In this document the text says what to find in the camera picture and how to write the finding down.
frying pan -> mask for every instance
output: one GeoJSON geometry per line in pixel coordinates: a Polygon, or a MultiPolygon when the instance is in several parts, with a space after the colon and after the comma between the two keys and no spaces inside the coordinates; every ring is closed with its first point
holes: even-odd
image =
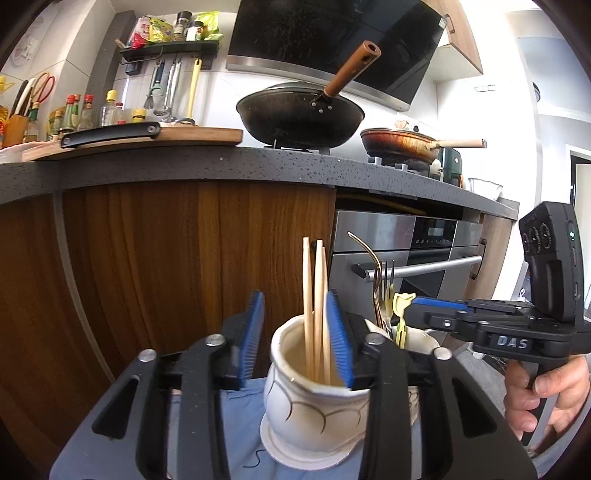
{"type": "Polygon", "coordinates": [[[365,113],[339,92],[377,60],[381,51],[368,40],[326,86],[307,82],[275,85],[241,99],[236,110],[248,132],[274,147],[338,147],[357,131],[365,113]]]}
{"type": "Polygon", "coordinates": [[[441,148],[486,148],[486,140],[435,140],[408,130],[369,128],[361,132],[363,146],[371,157],[386,155],[412,158],[428,168],[441,148]]]}

white saucer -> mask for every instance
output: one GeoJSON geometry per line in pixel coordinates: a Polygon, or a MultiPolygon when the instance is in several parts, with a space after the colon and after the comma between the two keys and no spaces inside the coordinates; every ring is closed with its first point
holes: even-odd
{"type": "Polygon", "coordinates": [[[290,468],[305,471],[325,470],[338,465],[363,438],[361,436],[353,439],[332,453],[302,450],[284,442],[273,432],[266,413],[261,420],[260,432],[262,444],[273,460],[290,468]]]}

knife block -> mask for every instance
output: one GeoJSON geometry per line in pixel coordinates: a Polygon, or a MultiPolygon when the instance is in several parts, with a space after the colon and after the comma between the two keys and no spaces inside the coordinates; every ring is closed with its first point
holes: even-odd
{"type": "Polygon", "coordinates": [[[22,143],[22,139],[27,131],[29,119],[22,115],[11,116],[4,126],[4,139],[2,148],[8,148],[22,143]]]}

kitchen counter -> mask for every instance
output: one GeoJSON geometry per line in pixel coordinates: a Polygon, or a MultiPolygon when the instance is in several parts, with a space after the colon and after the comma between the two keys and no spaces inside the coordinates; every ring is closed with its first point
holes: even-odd
{"type": "Polygon", "coordinates": [[[344,158],[246,147],[154,147],[0,164],[0,203],[80,187],[156,180],[247,180],[349,187],[517,220],[518,211],[446,183],[344,158]]]}

utensil holder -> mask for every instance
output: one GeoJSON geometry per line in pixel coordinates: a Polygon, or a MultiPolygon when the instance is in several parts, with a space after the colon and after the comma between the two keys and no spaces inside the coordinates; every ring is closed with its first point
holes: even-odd
{"type": "MultiPolygon", "coordinates": [[[[366,323],[371,331],[388,337],[373,323],[366,323]]],[[[409,329],[407,346],[430,353],[439,344],[422,330],[409,329]]],[[[316,471],[341,463],[364,438],[369,390],[351,391],[338,385],[334,365],[332,385],[308,379],[304,352],[304,316],[299,315],[277,329],[271,340],[261,440],[277,462],[316,471]]],[[[415,387],[409,388],[409,406],[414,422],[418,415],[415,387]]]]}
{"type": "Polygon", "coordinates": [[[22,143],[22,139],[27,131],[29,119],[22,115],[11,116],[4,126],[4,138],[2,148],[8,148],[22,143]]]}

